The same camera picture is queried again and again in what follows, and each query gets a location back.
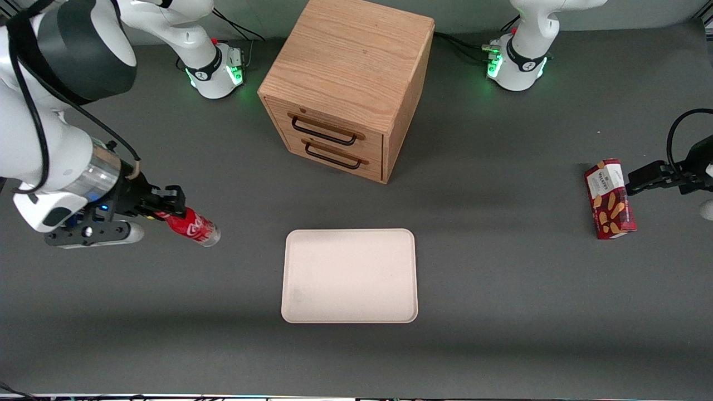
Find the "white tray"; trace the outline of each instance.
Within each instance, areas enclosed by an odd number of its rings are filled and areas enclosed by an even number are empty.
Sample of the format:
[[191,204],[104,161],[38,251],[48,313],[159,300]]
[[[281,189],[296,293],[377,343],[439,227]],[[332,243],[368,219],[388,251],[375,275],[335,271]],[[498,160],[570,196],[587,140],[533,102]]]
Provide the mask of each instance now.
[[287,322],[410,323],[418,313],[411,231],[295,230],[287,236]]

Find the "gray table surface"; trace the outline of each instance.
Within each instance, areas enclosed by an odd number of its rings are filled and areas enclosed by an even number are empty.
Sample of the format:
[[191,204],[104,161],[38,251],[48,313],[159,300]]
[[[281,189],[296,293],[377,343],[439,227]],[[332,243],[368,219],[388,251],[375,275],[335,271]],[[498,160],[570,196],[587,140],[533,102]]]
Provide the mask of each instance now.
[[[638,195],[640,231],[605,242],[583,185],[603,158],[627,171],[664,158],[671,122],[712,105],[699,24],[562,33],[524,93],[435,40],[387,186],[284,149],[256,95],[281,43],[255,44],[246,86],[219,101],[194,92],[167,46],[140,47],[135,88],[89,106],[153,183],[182,185],[222,228],[214,248],[146,222],[135,245],[53,249],[3,193],[2,380],[28,392],[713,398],[707,194]],[[710,126],[691,117],[675,153]],[[283,321],[291,230],[400,227],[416,236],[415,322]]]

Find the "green indicator light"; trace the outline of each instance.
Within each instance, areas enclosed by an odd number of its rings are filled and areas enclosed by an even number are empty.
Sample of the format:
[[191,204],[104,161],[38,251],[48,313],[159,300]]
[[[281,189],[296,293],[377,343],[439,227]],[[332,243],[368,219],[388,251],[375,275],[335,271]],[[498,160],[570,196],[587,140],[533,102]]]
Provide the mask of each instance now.
[[498,55],[498,58],[491,61],[491,63],[495,64],[495,66],[491,66],[490,68],[488,68],[488,75],[491,78],[495,78],[498,76],[498,72],[500,72],[500,67],[503,65],[503,57]]
[[195,88],[195,82],[193,82],[193,77],[190,75],[190,72],[188,72],[188,68],[185,69],[186,75],[188,75],[188,79],[190,79],[190,85]]
[[242,83],[242,69],[238,67],[225,66],[225,70],[230,75],[232,82],[238,86]]
[[537,73],[537,77],[540,78],[542,76],[542,72],[545,70],[545,64],[547,64],[547,57],[545,57],[544,60],[542,60],[542,66],[540,66],[540,72]]

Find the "drawer handle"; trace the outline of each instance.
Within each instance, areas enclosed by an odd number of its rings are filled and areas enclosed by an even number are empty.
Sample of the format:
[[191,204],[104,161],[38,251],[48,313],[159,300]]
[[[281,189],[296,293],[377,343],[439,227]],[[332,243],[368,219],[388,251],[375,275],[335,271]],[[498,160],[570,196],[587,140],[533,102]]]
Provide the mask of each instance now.
[[322,138],[322,139],[324,139],[324,140],[326,140],[326,141],[331,141],[331,142],[334,142],[334,143],[338,143],[339,145],[343,145],[343,146],[352,146],[352,145],[354,145],[354,142],[357,141],[357,139],[361,139],[361,138],[360,138],[360,135],[357,135],[357,134],[355,134],[355,133],[340,132],[341,130],[336,130],[336,129],[333,129],[333,128],[326,127],[326,126],[324,126],[324,124],[317,123],[316,121],[305,121],[305,122],[307,122],[308,124],[312,124],[313,126],[318,126],[318,127],[320,127],[320,128],[329,129],[329,130],[331,130],[331,131],[343,133],[344,135],[351,135],[351,136],[352,136],[352,139],[350,139],[350,140],[348,140],[348,141],[345,141],[345,140],[343,140],[343,139],[339,139],[339,138],[335,138],[335,137],[333,137],[333,136],[325,135],[325,134],[323,134],[323,133],[320,133],[320,132],[317,132],[317,131],[313,131],[313,130],[311,130],[311,129],[309,129],[309,128],[305,128],[305,127],[298,126],[298,125],[297,125],[298,117],[297,117],[296,115],[290,113],[290,114],[288,114],[288,116],[291,116],[291,117],[292,117],[292,127],[293,127],[295,130],[297,130],[297,131],[299,131],[299,132],[306,133],[307,135],[316,136],[317,138]]
[[308,155],[310,155],[310,156],[314,156],[314,157],[316,157],[316,158],[322,159],[323,161],[328,161],[328,162],[333,163],[333,164],[336,164],[336,165],[338,165],[338,166],[341,166],[341,167],[344,167],[344,168],[348,168],[349,170],[356,170],[356,169],[358,169],[358,168],[361,166],[361,159],[357,159],[357,160],[356,160],[356,164],[346,164],[346,163],[344,163],[344,162],[341,162],[341,161],[338,161],[338,160],[334,160],[333,158],[329,158],[329,157],[320,155],[319,153],[315,153],[315,152],[311,151],[311,150],[309,149],[309,147],[312,146],[312,143],[311,143],[311,142],[307,142],[307,141],[303,141],[303,142],[304,142],[304,151],[305,151]]

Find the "red snack box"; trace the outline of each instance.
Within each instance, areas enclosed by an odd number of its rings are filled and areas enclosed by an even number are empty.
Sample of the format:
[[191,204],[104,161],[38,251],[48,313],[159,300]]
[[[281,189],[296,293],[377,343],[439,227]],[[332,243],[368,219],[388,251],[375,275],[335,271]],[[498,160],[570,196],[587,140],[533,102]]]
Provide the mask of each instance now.
[[584,179],[597,228],[597,238],[612,240],[636,231],[621,162],[615,158],[605,159],[587,171]]

